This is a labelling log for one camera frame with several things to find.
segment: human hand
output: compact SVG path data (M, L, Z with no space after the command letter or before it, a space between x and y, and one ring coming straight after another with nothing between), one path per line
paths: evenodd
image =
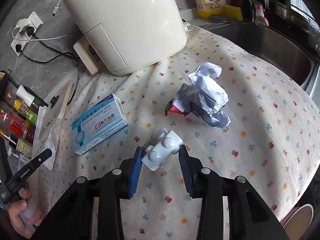
M22 192L22 200L15 201L10 203L9 208L8 208L8 213L11 221L11 225L16 232L25 238L30 239L32 236L32 232L30 229L23 223L21 220L19 213L26 210L27 208L27 202L26 199L30 198L31 196L31 191L28 189L24 189ZM30 225L36 225L39 226L40 223L43 220L43 216L41 214L41 211L39 208L36 209L35 214L31 219L28 219L28 223Z

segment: sink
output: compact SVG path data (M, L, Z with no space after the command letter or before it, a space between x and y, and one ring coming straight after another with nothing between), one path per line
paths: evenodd
M304 90L315 68L315 59L302 47L270 27L238 22L201 26L225 37L245 51L274 65L291 77Z

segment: black plug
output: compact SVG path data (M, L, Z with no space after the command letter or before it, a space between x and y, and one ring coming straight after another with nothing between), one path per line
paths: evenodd
M27 28L27 34L28 34L28 36L30 36L31 34L34 34L34 31L35 31L34 27L29 26L29 27Z
M16 45L16 52L22 52L22 46L21 46L21 44L17 44Z

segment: crumpled paper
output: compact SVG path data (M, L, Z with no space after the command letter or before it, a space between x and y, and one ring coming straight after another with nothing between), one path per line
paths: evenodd
M220 111L228 101L225 90L213 78L221 75L221 67L210 62L200 64L188 75L192 85L183 84L165 110L183 114L187 119L209 127L225 128L229 116Z
M56 152L58 149L58 143L59 143L59 132L61 127L61 120L57 120L54 126L51 128L49 132L48 138L42 143L39 140L40 130L41 126L44 120L44 116L46 113L46 107L39 107L38 112L38 119L36 124L36 131L35 136L33 140L33 147L32 147L32 158L36 157L38 154L43 152L46 149L50 149L52 151L52 156L47 159L43 165L46 166L49 170L52 170L53 164L56 158Z

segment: medicine box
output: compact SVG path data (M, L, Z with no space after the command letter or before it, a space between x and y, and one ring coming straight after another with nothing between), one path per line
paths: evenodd
M111 94L72 123L72 148L84 155L128 124L119 98Z

